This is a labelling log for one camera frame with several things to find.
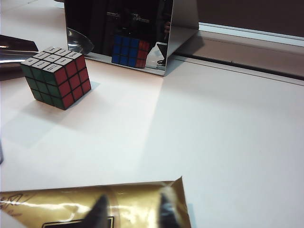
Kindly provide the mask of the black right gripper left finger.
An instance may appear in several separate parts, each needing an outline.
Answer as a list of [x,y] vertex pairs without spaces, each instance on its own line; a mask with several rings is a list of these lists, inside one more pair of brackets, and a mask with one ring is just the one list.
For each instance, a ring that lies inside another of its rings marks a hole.
[[102,195],[84,218],[85,228],[107,228],[108,198]]

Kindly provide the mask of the taped black right gripper right finger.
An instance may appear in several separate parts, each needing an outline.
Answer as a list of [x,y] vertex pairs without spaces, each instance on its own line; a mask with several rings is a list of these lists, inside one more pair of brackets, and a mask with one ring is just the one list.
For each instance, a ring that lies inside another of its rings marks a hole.
[[161,193],[158,219],[160,228],[181,228],[181,217],[177,209],[176,197],[173,194]]

